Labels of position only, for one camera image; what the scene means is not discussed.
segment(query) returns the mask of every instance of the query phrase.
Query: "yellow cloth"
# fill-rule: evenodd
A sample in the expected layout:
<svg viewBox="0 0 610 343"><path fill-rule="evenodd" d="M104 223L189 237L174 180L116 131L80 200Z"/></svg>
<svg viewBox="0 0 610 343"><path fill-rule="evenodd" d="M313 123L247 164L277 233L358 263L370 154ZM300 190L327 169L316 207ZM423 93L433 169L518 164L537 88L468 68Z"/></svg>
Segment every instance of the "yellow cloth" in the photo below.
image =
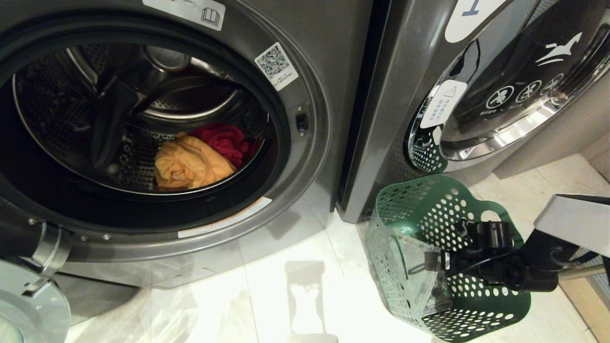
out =
<svg viewBox="0 0 610 343"><path fill-rule="evenodd" d="M184 132L161 146L155 157L157 185L194 189L213 184L235 172L235 167L202 140Z"/></svg>

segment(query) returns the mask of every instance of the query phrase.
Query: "clothing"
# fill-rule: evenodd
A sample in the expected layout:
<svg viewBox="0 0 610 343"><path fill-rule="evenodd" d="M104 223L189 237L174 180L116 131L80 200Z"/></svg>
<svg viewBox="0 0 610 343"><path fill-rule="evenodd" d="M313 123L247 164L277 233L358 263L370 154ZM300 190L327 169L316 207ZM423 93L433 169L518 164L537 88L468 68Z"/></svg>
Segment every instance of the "clothing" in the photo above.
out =
<svg viewBox="0 0 610 343"><path fill-rule="evenodd" d="M235 167L200 139L184 132L164 142L155 157L155 177L161 189L194 189L220 181Z"/></svg>
<svg viewBox="0 0 610 343"><path fill-rule="evenodd" d="M189 133L211 146L219 154L226 157L236 168L243 165L250 157L250 143L242 130L233 125L212 123L202 126Z"/></svg>

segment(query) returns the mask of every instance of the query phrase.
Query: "dryer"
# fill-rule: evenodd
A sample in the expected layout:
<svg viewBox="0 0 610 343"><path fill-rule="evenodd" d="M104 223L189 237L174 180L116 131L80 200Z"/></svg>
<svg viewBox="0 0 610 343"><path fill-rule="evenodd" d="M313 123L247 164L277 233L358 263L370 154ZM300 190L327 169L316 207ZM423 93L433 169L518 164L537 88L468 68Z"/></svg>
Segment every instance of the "dryer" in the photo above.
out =
<svg viewBox="0 0 610 343"><path fill-rule="evenodd" d="M375 6L337 208L384 186L492 170L608 69L608 3L385 1Z"/></svg>
<svg viewBox="0 0 610 343"><path fill-rule="evenodd" d="M370 9L0 1L0 275L35 279L0 281L0 303L20 309L0 313L2 324L29 322L35 330L21 334L59 342L69 321L51 303L62 298L58 271L169 288L323 230ZM163 143L209 123L249 143L234 173L205 186L156 183Z"/></svg>

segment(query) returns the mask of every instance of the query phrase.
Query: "perforated stainless steel drum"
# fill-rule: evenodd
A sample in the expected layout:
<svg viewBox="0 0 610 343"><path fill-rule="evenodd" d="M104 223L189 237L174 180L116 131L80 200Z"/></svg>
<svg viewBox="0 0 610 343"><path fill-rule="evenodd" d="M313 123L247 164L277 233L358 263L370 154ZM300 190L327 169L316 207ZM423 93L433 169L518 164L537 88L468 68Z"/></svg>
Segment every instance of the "perforated stainless steel drum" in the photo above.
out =
<svg viewBox="0 0 610 343"><path fill-rule="evenodd" d="M124 106L130 91L133 101ZM94 44L59 51L19 71L13 92L28 131L57 162L106 187L147 195L200 192L230 180L254 160L268 123L255 97L230 76L153 46ZM158 189L154 158L161 144L215 122L238 127L257 149L215 184ZM105 153L92 160L96 144Z"/></svg>

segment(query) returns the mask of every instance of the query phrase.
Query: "red cloth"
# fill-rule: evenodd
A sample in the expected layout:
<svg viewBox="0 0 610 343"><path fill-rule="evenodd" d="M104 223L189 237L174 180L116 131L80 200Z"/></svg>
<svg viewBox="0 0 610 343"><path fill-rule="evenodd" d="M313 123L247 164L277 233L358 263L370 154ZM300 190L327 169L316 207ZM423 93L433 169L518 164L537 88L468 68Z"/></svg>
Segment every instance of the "red cloth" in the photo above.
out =
<svg viewBox="0 0 610 343"><path fill-rule="evenodd" d="M189 135L201 139L216 152L239 168L248 156L250 143L239 128L224 123L212 123L202 126Z"/></svg>

